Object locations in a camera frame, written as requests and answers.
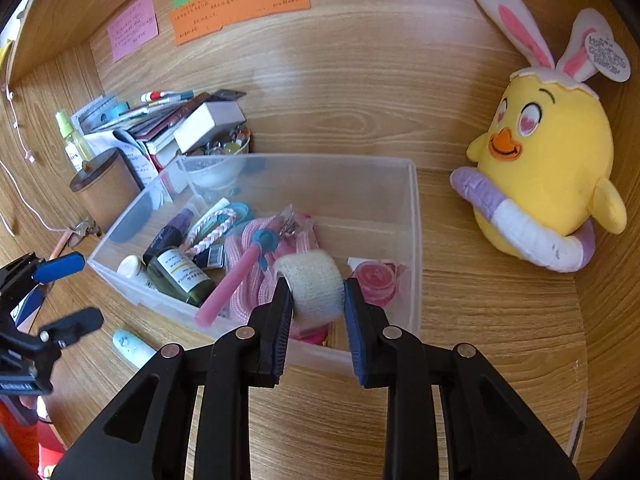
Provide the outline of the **white bandage roll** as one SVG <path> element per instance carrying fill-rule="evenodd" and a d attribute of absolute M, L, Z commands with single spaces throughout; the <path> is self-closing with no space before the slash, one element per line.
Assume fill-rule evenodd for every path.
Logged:
<path fill-rule="evenodd" d="M 293 301 L 293 323 L 299 333 L 326 326 L 344 311 L 344 284 L 340 269 L 324 250 L 287 255 L 274 264 Z"/>

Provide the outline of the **pink round container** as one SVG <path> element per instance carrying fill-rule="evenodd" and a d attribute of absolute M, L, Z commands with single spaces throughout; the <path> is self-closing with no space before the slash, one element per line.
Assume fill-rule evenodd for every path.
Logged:
<path fill-rule="evenodd" d="M 400 278 L 408 268 L 392 260 L 348 258 L 347 265 L 356 278 L 368 304 L 388 308 L 400 291 Z"/>

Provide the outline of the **white cap bottle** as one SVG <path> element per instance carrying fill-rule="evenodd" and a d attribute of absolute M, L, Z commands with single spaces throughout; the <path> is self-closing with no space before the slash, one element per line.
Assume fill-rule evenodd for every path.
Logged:
<path fill-rule="evenodd" d="M 155 288 L 152 280 L 149 278 L 149 274 L 146 273 L 144 263 L 136 255 L 129 255 L 126 258 L 123 258 L 119 263 L 117 273 L 123 278 L 126 278 L 139 286 L 149 289 Z"/>

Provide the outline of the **brown lidded mug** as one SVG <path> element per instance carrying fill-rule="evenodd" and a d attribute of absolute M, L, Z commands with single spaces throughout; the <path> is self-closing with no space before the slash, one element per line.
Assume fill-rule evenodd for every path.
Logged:
<path fill-rule="evenodd" d="M 103 233 L 127 209 L 141 188 L 118 148 L 109 148 L 88 162 L 70 181 L 70 189 Z"/>

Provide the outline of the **blue staple box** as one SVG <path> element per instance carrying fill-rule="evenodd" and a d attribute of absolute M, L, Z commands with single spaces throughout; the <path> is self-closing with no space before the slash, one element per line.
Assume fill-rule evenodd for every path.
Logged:
<path fill-rule="evenodd" d="M 224 268 L 224 246 L 221 244 L 210 245 L 204 252 L 200 252 L 194 258 L 195 264 L 203 270 L 216 270 Z"/>

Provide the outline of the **yellow green spray bottle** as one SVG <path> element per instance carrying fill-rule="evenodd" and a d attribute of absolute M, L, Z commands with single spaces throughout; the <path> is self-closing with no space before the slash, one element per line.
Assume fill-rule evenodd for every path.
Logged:
<path fill-rule="evenodd" d="M 74 127 L 64 110 L 58 110 L 55 114 L 58 131 L 62 136 L 66 155 L 76 172 L 84 169 L 86 162 L 94 159 L 93 150 L 85 137 Z"/>

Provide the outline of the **clear plastic storage bin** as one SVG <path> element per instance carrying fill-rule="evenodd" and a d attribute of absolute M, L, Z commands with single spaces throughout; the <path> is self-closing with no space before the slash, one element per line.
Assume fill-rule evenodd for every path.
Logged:
<path fill-rule="evenodd" d="M 225 188 L 195 186 L 174 159 L 120 215 L 88 259 L 89 266 L 132 304 L 194 328 L 195 307 L 139 286 L 117 273 L 129 255 L 141 256 L 155 235 L 187 204 L 200 214 L 221 198 L 250 206 L 256 217 L 285 207 L 314 220 L 319 245 L 344 275 L 348 258 L 392 260 L 408 270 L 386 309 L 388 320 L 411 333 L 422 321 L 422 233 L 416 167 L 409 159 L 253 154 Z"/>

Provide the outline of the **stack of books and papers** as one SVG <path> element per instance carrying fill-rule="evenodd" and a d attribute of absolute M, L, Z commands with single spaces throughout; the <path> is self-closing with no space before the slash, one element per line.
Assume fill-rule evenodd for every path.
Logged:
<path fill-rule="evenodd" d="M 175 130 L 194 110 L 208 101 L 234 101 L 239 104 L 242 96 L 242 92 L 226 89 L 198 94 L 191 91 L 175 92 L 174 96 L 159 101 L 141 102 L 137 107 L 129 107 L 127 113 L 113 117 L 111 109 L 117 103 L 110 94 L 100 96 L 78 110 L 70 116 L 70 121 L 85 137 L 94 157 L 109 148 L 118 148 L 140 188 L 145 188 L 175 158 L 198 153 L 205 145 L 182 154 L 174 138 Z M 245 122 L 232 130 L 239 126 L 246 126 L 246 118 Z M 232 130 L 218 133 L 212 140 Z"/>

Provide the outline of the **white bowl of beads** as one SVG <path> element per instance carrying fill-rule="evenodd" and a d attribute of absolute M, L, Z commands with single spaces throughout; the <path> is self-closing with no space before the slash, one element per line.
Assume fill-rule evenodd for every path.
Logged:
<path fill-rule="evenodd" d="M 218 190 L 233 183 L 242 172 L 250 152 L 252 132 L 239 126 L 224 136 L 217 136 L 201 151 L 184 160 L 191 182 L 204 190 Z"/>

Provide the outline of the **red white marker pen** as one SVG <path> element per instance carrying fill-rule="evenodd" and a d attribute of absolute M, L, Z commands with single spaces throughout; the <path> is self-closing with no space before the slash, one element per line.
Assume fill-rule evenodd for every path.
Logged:
<path fill-rule="evenodd" d="M 169 98 L 170 96 L 174 96 L 175 92 L 173 91 L 150 91 L 145 92 L 140 96 L 140 101 L 143 103 L 149 103 L 154 101 L 159 101 L 163 98 Z"/>

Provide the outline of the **white small box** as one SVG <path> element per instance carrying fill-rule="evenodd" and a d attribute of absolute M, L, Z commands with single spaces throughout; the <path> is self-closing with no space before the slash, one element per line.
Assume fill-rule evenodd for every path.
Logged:
<path fill-rule="evenodd" d="M 234 101 L 208 101 L 201 104 L 175 130 L 174 138 L 182 154 L 212 140 L 245 122 L 245 116 Z"/>

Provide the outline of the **yellow chick plush toy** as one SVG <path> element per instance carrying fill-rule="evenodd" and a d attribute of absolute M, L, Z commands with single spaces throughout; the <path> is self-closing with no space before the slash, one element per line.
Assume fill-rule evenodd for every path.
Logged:
<path fill-rule="evenodd" d="M 586 81 L 630 77 L 606 18 L 581 10 L 554 58 L 522 0 L 475 0 L 527 67 L 510 77 L 488 130 L 466 149 L 451 187 L 473 207 L 499 249 L 542 268 L 573 273 L 591 260 L 593 227 L 620 234 L 627 213 L 610 180 L 614 141 L 600 98 Z"/>

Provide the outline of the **pink sticky note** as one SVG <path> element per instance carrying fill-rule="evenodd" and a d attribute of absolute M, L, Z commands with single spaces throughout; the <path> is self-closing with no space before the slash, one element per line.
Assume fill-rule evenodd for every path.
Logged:
<path fill-rule="evenodd" d="M 153 0 L 136 0 L 107 26 L 112 60 L 117 62 L 158 36 Z"/>

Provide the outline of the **orange sticky note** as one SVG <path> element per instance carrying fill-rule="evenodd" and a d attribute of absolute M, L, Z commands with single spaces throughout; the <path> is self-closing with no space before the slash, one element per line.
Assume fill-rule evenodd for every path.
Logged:
<path fill-rule="evenodd" d="M 191 0 L 169 13 L 176 46 L 224 26 L 272 14 L 308 10 L 310 0 Z"/>

